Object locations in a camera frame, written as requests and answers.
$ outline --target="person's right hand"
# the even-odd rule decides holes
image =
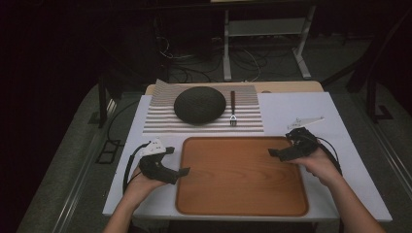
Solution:
[[[317,148],[309,156],[299,157],[288,162],[305,166],[306,171],[318,177],[321,183],[326,186],[330,186],[336,179],[342,178],[321,148]]]

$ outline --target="white desk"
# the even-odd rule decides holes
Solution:
[[[290,131],[287,125],[291,124],[297,117],[324,117],[323,121],[309,125],[307,128],[314,135],[333,144],[339,155],[345,179],[373,216],[380,221],[392,220],[328,93],[259,93],[257,97],[264,126],[264,136],[284,136]],[[151,99],[151,95],[145,95],[139,103],[103,210],[104,215],[111,215],[121,199],[122,178],[129,155],[137,147],[153,139],[153,137],[142,136]],[[164,166],[174,170],[179,168],[182,143],[187,137],[160,136],[160,140],[166,147],[175,148],[173,154],[168,154],[163,158]],[[136,157],[133,167],[137,165],[137,160]],[[177,186],[172,184],[155,190],[135,212],[135,216],[155,219],[255,221],[322,221],[339,218],[329,191],[305,169],[302,169],[301,173],[309,202],[309,212],[306,216],[185,216],[177,212],[175,208]]]

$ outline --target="table top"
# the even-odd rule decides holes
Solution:
[[[342,171],[348,184],[353,188],[365,207],[381,221],[392,220],[372,179],[367,173],[361,158],[337,112],[330,95],[323,92],[317,82],[268,82],[268,83],[192,83],[194,85],[253,85],[257,90],[258,104],[264,132],[260,136],[284,136],[290,130],[287,125],[297,117],[323,117],[324,120],[308,125],[314,135],[328,140],[339,153]],[[103,210],[111,215],[121,199],[121,183],[125,166],[130,154],[154,137],[144,136],[144,125],[154,86],[149,86],[142,96],[125,144],[118,170]],[[159,135],[166,147],[174,147],[172,155],[165,156],[162,163],[173,170],[180,168],[182,144],[189,135]],[[329,191],[317,178],[300,167],[303,183],[308,197],[309,211],[305,216],[197,216],[183,215],[176,209],[176,185],[166,185],[155,190],[134,213],[139,218],[155,219],[202,219],[202,220],[268,220],[268,221],[320,221],[338,219]]]

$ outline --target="wooden tray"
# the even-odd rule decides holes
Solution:
[[[304,216],[306,192],[298,167],[268,149],[284,137],[194,137],[183,144],[176,208],[184,215]]]

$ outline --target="striped cloth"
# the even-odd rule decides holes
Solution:
[[[252,85],[216,85],[212,86],[220,91],[226,100],[224,113],[216,120],[203,124],[191,125],[182,122],[173,109],[176,98],[191,86],[168,84],[157,80],[148,114],[145,120],[143,136],[262,136],[263,124],[261,120],[258,96]],[[236,92],[237,125],[230,126],[231,116],[230,91]]]

